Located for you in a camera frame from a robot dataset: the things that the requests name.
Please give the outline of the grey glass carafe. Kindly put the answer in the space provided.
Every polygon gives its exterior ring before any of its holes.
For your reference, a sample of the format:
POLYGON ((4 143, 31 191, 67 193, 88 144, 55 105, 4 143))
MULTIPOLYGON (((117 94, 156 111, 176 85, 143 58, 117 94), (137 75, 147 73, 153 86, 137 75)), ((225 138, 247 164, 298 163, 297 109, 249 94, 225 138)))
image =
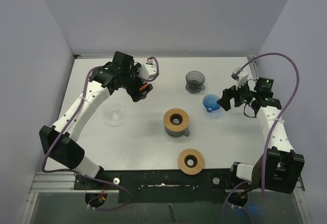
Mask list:
POLYGON ((165 132, 171 136, 171 137, 174 137, 174 138, 179 138, 179 137, 182 137, 182 136, 189 136, 190 135, 190 131, 188 128, 182 130, 182 131, 173 131, 173 130, 170 130, 168 129, 167 127, 165 127, 165 132))

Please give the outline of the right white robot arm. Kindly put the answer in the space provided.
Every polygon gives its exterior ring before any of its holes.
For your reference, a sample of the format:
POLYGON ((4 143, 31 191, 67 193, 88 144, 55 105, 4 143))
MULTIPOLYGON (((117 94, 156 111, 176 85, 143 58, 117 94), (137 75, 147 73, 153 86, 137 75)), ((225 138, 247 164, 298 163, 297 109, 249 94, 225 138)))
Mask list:
POLYGON ((234 106, 249 106, 259 120, 268 147, 255 165, 235 162, 227 175, 230 186, 240 187, 245 181, 254 188, 290 194, 293 192, 305 164, 303 155, 295 152, 287 136, 284 121, 279 113, 281 103, 273 98, 273 79, 258 78, 253 90, 248 78, 236 78, 237 83, 223 90, 217 101, 225 111, 234 106))

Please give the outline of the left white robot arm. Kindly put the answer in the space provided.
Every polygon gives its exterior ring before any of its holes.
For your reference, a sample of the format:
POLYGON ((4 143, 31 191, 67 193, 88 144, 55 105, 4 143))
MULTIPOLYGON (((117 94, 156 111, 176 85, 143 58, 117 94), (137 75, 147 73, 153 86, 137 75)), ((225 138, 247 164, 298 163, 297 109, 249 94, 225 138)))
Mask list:
POLYGON ((122 52, 115 52, 112 61, 93 67, 70 108, 51 126, 43 126, 39 131, 44 152, 42 171, 48 172, 46 162, 51 158, 65 167, 63 172, 86 176, 85 181, 91 188, 100 188, 104 183, 103 168, 89 159, 77 143, 83 128, 116 90, 125 89, 132 100, 138 102, 153 89, 151 82, 158 76, 159 64, 155 57, 140 64, 122 52))

